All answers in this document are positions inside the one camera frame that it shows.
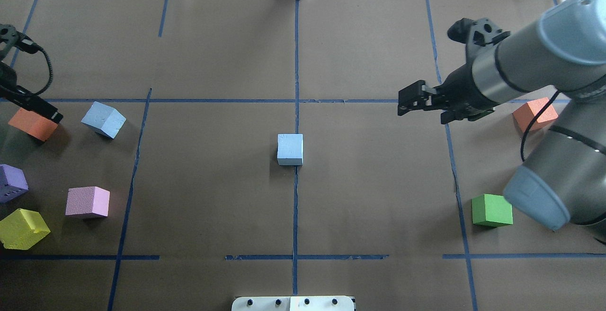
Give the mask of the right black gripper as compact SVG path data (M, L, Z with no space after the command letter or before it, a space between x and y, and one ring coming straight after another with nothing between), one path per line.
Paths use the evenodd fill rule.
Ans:
M431 96L431 104L421 103L429 98L426 81L418 80L398 92L398 112L403 116L409 112L440 110L441 124L452 121L477 121L494 112L497 102L480 93L472 78L472 66L464 64L452 73Z

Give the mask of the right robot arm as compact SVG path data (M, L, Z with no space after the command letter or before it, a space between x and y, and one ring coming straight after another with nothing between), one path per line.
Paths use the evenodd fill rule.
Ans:
M441 85L418 80L398 93L402 116L441 111L441 123L476 121L495 107L553 86L568 104L522 159L504 198L544 227L584 227L605 242L605 0L566 0L515 33L489 18L447 31L465 63Z

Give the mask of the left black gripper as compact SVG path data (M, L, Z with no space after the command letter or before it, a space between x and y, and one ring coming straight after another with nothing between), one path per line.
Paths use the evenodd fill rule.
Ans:
M63 115L55 106L17 85L17 73L5 63L0 63L0 93L1 97L9 102L35 112L53 123L58 124L63 119Z

